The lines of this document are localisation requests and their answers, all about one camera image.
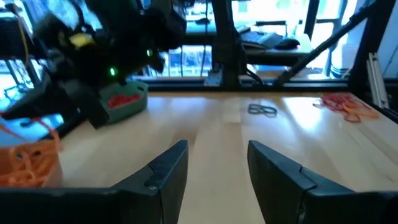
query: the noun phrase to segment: keyboard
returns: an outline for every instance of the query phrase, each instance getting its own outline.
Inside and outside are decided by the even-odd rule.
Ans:
[[[278,45],[284,37],[275,32],[245,32],[241,34],[242,44],[246,48],[268,50]]]

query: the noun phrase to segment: computer mouse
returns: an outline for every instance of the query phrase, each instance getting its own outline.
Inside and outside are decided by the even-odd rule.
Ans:
[[[293,38],[286,38],[275,46],[277,50],[293,50],[300,45],[300,42]]]
[[[210,20],[209,19],[207,19],[207,18],[201,18],[201,19],[198,19],[197,21],[195,21],[197,24],[209,24],[210,23]]]

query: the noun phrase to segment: green tray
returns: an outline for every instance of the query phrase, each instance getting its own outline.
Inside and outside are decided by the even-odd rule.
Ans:
[[[115,109],[108,108],[108,100],[112,96],[119,94],[127,96],[133,96],[135,94],[139,94],[141,96],[141,99],[117,107]],[[121,121],[123,119],[126,119],[146,109],[148,104],[148,85],[136,81],[128,82],[127,85],[125,86],[114,84],[102,90],[100,95],[102,99],[101,104],[103,105],[106,112],[109,114],[109,119],[107,124],[112,124]]]

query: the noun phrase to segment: wooden table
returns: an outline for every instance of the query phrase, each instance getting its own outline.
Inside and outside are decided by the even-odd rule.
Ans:
[[[246,160],[257,140],[355,191],[398,189],[398,125],[384,116],[351,124],[318,109],[319,95],[153,93],[148,109],[94,130],[84,123],[62,140],[66,187],[109,187],[179,139],[188,139],[188,181],[179,223],[264,223]],[[247,113],[274,106],[276,118]]]

